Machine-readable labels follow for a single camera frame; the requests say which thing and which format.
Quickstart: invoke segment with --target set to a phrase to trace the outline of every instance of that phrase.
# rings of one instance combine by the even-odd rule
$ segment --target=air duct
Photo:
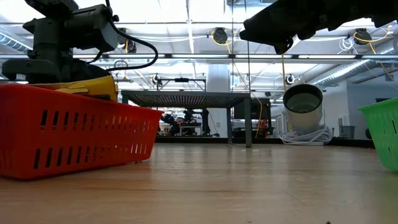
[[[377,49],[378,54],[398,54],[398,38],[383,44]],[[368,71],[368,69],[373,69],[377,66],[375,60],[361,60],[347,65],[340,65],[333,68],[322,75],[317,76],[309,83],[312,85],[323,85],[328,86],[331,84],[338,83],[347,78],[353,77],[357,74]]]
[[[237,19],[245,20],[247,17],[251,17],[266,7],[270,6],[272,3],[276,2],[276,0],[226,0],[226,10],[229,10],[229,13],[232,14],[232,2],[234,17]]]
[[[22,52],[23,54],[26,54],[28,50],[32,49],[29,46],[26,46],[25,44],[22,44],[19,41],[14,40],[13,38],[11,38],[8,35],[3,34],[1,32],[0,32],[0,44],[8,46],[14,50],[19,51],[19,52]]]

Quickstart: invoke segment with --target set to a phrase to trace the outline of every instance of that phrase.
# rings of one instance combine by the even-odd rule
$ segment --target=plastic basket
[[[384,167],[398,171],[398,98],[360,108]]]
[[[32,179],[150,158],[160,111],[0,86],[0,175]]]

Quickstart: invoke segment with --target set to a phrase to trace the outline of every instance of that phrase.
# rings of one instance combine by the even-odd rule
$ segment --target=white column
[[[209,65],[207,73],[207,91],[208,92],[218,92],[218,93],[228,93],[230,92],[230,72],[228,69],[228,64],[221,65]],[[211,129],[211,134],[218,133],[221,138],[227,138],[227,127],[226,127],[226,109],[208,109],[209,114],[209,127]]]

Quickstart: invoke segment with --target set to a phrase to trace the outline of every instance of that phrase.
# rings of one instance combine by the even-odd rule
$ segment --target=wooden surface
[[[375,150],[158,144],[150,162],[0,179],[0,223],[397,223]]]

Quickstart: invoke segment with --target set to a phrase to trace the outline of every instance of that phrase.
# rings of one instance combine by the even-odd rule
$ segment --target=metal table
[[[228,143],[232,143],[231,108],[244,101],[246,147],[252,146],[250,93],[123,90],[121,94],[123,103],[128,103],[130,100],[142,107],[226,108]]]

